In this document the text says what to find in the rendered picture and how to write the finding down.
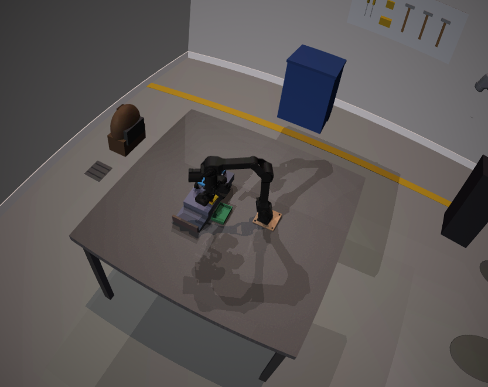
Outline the green tray floor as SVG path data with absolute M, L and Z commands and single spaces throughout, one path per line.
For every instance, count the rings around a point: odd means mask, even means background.
M 230 208 L 225 207 L 223 205 L 220 205 L 219 208 L 217 209 L 216 213 L 214 214 L 213 218 L 223 222 L 225 220 L 229 210 L 230 210 Z

